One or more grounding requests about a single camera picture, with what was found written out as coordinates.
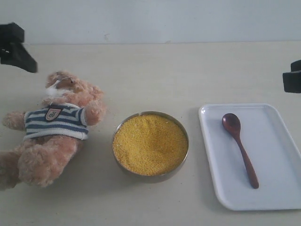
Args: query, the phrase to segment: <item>white wall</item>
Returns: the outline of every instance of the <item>white wall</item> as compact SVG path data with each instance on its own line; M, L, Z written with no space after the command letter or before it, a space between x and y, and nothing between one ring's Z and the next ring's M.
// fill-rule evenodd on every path
M27 43L301 40L301 0L0 0Z

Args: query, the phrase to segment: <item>wooden spoon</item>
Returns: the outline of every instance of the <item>wooden spoon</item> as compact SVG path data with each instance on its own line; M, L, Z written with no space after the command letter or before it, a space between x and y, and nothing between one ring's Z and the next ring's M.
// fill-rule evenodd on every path
M231 134L231 136L235 139L236 143L239 146L240 152L243 156L243 160L245 163L246 171L249 177L249 181L251 186L254 189L257 189L259 187L258 179L255 173L255 170L253 168L253 165L251 164L251 161L240 141L240 121L239 118L232 113L225 114L222 118L222 125L224 128Z

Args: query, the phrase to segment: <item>spoon handle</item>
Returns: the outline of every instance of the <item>spoon handle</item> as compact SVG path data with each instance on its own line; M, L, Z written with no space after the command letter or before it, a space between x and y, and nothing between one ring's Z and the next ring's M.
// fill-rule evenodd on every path
M259 183L258 183L258 179L257 179L257 176L256 176L256 173L255 173L255 170L253 168L253 165L249 159L249 156L247 155L240 139L236 139L236 142L239 146L239 149L240 149L240 152L243 156L243 160L244 160L244 163L245 163L245 166L246 166L246 171L247 171L247 174L248 174L248 177L249 177L249 181L251 183L251 186L254 188L254 189L257 189L259 187Z

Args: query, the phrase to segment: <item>yellow grain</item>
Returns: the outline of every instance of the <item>yellow grain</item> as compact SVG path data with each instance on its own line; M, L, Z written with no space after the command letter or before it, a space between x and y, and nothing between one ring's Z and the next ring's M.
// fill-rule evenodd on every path
M113 151L126 169L145 176L167 173L186 156L188 141L178 125L158 115L136 116L115 135Z

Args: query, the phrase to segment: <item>teddy bear head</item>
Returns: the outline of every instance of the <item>teddy bear head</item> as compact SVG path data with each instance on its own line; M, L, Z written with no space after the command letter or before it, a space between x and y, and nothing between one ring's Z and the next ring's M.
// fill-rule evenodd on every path
M46 82L46 97L43 104L74 104L86 106L93 100L100 100L103 92L99 87L79 79L67 71L58 71L48 75Z

